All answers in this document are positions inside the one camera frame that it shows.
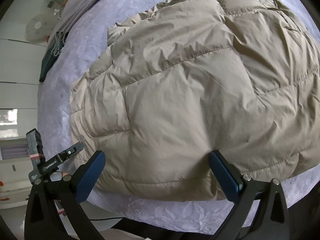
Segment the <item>beige puffer down jacket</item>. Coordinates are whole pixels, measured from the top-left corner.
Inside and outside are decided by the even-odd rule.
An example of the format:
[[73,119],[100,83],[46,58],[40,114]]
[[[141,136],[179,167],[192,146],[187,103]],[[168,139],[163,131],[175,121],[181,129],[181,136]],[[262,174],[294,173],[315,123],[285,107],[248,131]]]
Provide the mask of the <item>beige puffer down jacket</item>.
[[254,179],[319,164],[319,43],[280,0],[166,0],[108,29],[71,88],[71,136],[101,150],[99,188],[223,199],[219,150]]

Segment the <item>phone mounted on left gripper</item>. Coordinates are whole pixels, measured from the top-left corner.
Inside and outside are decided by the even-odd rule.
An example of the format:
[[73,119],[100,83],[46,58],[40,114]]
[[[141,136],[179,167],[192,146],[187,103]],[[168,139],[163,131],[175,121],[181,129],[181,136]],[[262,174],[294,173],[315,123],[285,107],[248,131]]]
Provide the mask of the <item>phone mounted on left gripper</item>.
[[31,163],[34,169],[38,169],[38,166],[45,162],[41,135],[39,131],[34,128],[26,133],[26,139]]

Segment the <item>dark green cloth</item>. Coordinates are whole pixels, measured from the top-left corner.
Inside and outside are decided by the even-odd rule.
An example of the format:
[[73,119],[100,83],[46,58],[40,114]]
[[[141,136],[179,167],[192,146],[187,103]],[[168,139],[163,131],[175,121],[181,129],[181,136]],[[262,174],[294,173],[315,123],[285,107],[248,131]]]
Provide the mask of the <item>dark green cloth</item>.
[[41,72],[39,82],[44,82],[46,76],[54,63],[57,61],[61,54],[62,49],[65,46],[69,32],[59,32],[57,31],[53,38],[53,44],[47,49],[42,62],[41,62]]

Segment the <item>lavender embossed bed blanket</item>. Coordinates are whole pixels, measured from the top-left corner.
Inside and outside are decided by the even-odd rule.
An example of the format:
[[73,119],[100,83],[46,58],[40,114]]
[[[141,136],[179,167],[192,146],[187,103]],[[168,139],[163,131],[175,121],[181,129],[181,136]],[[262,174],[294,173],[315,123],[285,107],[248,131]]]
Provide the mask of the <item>lavender embossed bed blanket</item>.
[[[46,157],[71,145],[69,97],[71,84],[80,78],[107,47],[107,28],[115,22],[143,12],[164,0],[99,0],[73,25],[61,54],[38,93],[38,129]],[[319,30],[300,0],[281,0],[319,41]],[[319,165],[282,182],[290,209],[299,219],[309,213],[301,206],[319,182]],[[213,234],[231,210],[227,200],[206,202],[160,202],[94,189],[93,205],[135,221],[174,231]]]

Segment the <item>round white floor fan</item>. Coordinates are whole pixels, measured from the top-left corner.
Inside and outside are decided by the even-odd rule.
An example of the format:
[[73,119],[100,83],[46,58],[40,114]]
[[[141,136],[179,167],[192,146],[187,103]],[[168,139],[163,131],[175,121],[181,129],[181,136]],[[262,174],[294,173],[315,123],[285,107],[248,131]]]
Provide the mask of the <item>round white floor fan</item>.
[[34,16],[25,27],[25,38],[29,42],[48,42],[59,21],[54,14],[41,13]]

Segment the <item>grey scarf with fringe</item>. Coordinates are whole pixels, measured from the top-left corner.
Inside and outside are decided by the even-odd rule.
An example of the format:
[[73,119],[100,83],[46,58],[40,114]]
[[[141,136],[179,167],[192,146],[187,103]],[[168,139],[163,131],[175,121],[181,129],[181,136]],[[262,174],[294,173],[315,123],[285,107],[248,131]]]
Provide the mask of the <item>grey scarf with fringe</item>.
[[99,0],[68,0],[56,27],[49,38],[47,52],[58,56],[62,49],[61,42],[73,25]]

